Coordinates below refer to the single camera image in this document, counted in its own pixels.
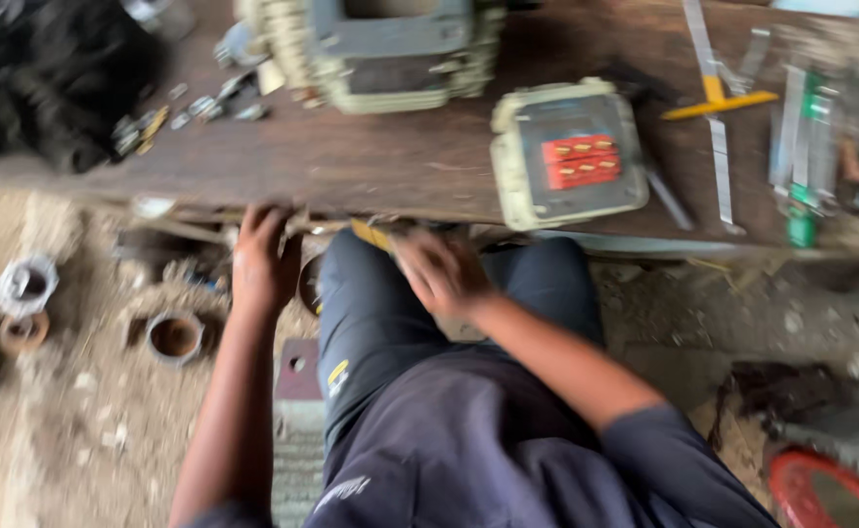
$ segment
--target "nut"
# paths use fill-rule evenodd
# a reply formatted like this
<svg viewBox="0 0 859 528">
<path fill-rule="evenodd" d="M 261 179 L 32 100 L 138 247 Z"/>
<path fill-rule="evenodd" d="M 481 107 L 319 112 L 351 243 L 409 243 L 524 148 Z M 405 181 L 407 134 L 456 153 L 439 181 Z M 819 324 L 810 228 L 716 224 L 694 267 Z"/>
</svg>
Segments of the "nut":
<svg viewBox="0 0 859 528">
<path fill-rule="evenodd" d="M 172 119 L 172 123 L 169 125 L 169 127 L 171 127 L 172 130 L 177 131 L 181 127 L 190 123 L 191 120 L 192 117 L 187 112 L 182 112 L 176 115 L 174 119 Z"/>
</svg>

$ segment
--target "leg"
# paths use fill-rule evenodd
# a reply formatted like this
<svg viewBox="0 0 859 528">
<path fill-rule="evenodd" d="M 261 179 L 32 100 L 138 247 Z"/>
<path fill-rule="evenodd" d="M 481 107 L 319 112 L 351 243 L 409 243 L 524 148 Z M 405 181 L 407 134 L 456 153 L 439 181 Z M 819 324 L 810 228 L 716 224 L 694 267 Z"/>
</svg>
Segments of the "leg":
<svg viewBox="0 0 859 528">
<path fill-rule="evenodd" d="M 531 311 L 604 345 L 602 319 L 586 256 L 572 239 L 485 255 L 485 271 Z"/>
<path fill-rule="evenodd" d="M 445 352 L 449 340 L 390 256 L 350 229 L 331 241 L 319 290 L 318 386 L 325 398 L 327 453 L 380 388 Z"/>
</svg>

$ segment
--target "yellow label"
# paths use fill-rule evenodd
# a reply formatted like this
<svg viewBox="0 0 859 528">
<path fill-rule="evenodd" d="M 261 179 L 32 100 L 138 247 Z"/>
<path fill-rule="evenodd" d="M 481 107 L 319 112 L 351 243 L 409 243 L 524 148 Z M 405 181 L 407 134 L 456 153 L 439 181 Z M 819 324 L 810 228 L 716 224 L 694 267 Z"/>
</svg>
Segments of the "yellow label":
<svg viewBox="0 0 859 528">
<path fill-rule="evenodd" d="M 338 374 L 341 374 L 342 372 L 344 372 L 346 368 L 348 368 L 348 360 L 347 359 L 345 361 L 339 363 L 338 366 L 335 366 L 335 368 L 331 372 L 331 374 L 328 375 L 328 384 L 331 385 L 331 382 L 334 381 L 334 379 L 338 377 Z"/>
</svg>

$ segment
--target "metal plate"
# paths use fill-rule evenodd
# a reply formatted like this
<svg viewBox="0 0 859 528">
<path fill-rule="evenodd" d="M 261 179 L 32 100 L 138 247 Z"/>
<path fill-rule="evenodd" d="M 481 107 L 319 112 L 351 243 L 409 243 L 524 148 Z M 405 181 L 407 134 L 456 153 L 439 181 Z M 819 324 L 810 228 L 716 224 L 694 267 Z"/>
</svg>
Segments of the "metal plate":
<svg viewBox="0 0 859 528">
<path fill-rule="evenodd" d="M 322 400 L 318 388 L 318 341 L 287 339 L 280 358 L 273 399 Z"/>
<path fill-rule="evenodd" d="M 348 90 L 353 95 L 441 90 L 445 76 L 429 71 L 442 55 L 347 59 Z"/>
</svg>

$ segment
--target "wooden workbench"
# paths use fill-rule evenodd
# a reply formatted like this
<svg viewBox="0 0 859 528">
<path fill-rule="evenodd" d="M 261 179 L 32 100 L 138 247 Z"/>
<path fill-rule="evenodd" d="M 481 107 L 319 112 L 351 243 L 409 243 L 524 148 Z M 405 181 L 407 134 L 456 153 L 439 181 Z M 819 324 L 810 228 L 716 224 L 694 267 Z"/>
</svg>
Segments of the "wooden workbench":
<svg viewBox="0 0 859 528">
<path fill-rule="evenodd" d="M 226 2 L 191 0 L 198 29 L 177 46 L 173 71 L 147 102 L 158 107 L 185 82 L 173 109 L 213 95 L 234 74 L 212 58 L 232 24 Z M 804 15 L 759 6 L 705 2 L 714 48 L 735 66 L 753 25 L 801 24 Z M 156 136 L 155 147 L 116 166 L 83 176 L 55 176 L 40 162 L 0 160 L 0 183 L 55 192 L 130 198 L 182 197 L 209 204 L 258 198 L 294 199 L 316 210 L 377 211 L 445 220 L 501 222 L 488 154 L 491 111 L 517 87 L 575 82 L 611 54 L 666 80 L 701 102 L 700 70 L 680 0 L 547 0 L 543 9 L 508 16 L 496 79 L 485 95 L 454 100 L 425 112 L 352 116 L 333 108 L 306 110 L 290 93 L 267 99 L 273 117 L 251 123 L 222 119 L 191 123 Z M 780 41 L 764 63 L 756 88 L 780 91 Z M 674 192 L 698 220 L 678 230 L 657 198 L 642 210 L 573 227 L 579 231 L 783 245 L 784 221 L 766 184 L 769 106 L 725 114 L 733 210 L 749 234 L 734 238 L 718 218 L 710 131 L 702 118 L 665 123 L 666 108 L 650 103 L 638 115 Z"/>
</svg>

